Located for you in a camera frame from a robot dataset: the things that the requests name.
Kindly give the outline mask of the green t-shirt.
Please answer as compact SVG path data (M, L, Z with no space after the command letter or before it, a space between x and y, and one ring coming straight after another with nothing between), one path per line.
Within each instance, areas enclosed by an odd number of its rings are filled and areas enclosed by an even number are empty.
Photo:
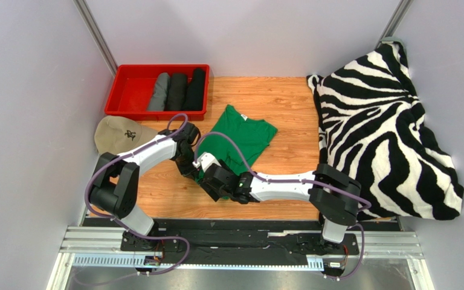
M224 112L212 128L198 141L195 150L195 161L203 153L210 153L222 160L235 174L249 171L256 179L251 165L269 146L277 133L277 128L265 120L252 120L227 105ZM199 185L203 177L199 169L196 182Z

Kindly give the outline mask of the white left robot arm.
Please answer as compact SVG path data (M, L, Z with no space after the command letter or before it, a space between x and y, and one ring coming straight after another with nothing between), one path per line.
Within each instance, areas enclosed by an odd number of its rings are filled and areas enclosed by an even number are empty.
M88 209L97 207L123 228L147 236L155 221L136 204L140 177L159 163L172 160L183 177L195 180L199 173L193 165L193 143L200 137L200 130L185 122L177 130L162 130L136 149L118 155L104 153L86 188Z

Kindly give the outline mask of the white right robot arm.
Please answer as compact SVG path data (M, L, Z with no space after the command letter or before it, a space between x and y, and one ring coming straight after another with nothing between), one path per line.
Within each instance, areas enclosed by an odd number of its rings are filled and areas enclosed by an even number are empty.
M204 153L193 166L203 173L201 187L217 201L240 204L270 200L311 203L323 218L322 239L339 244L357 222L361 184L328 164L296 175L267 175L246 171L235 174L212 154Z

